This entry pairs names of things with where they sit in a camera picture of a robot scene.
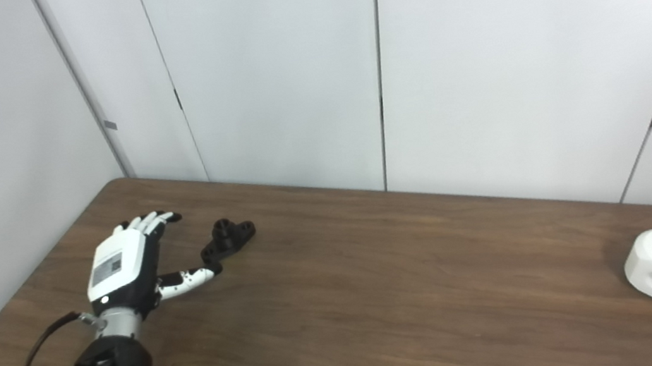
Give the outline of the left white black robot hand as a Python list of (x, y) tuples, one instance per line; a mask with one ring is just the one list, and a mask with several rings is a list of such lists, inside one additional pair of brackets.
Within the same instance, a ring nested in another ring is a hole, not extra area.
[(96, 248), (87, 297), (97, 316), (127, 308), (145, 320), (159, 303), (188, 293), (223, 271), (220, 263), (159, 275), (160, 241), (175, 212), (152, 211), (123, 221)]

